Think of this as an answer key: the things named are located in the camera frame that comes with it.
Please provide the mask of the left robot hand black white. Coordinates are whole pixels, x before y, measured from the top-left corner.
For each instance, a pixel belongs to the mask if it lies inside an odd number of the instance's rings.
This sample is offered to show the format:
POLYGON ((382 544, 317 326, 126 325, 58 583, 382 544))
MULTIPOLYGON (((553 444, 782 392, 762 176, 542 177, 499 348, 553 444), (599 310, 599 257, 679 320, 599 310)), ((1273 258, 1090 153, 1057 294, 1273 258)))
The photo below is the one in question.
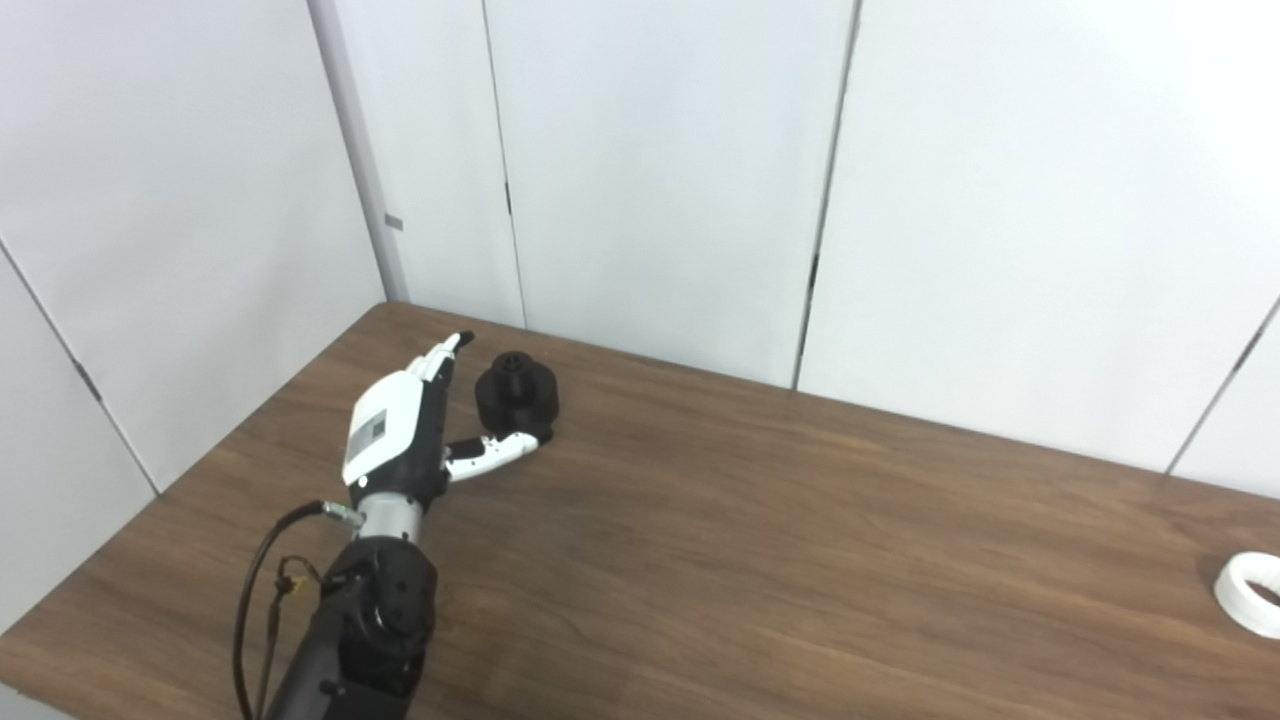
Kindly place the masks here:
POLYGON ((372 383, 355 402, 340 478, 366 527, 376 515, 421 516, 453 484, 486 475, 549 445, 561 414, 558 380, 529 354, 498 355, 475 384, 484 434, 447 441, 445 419, 470 331, 372 383))

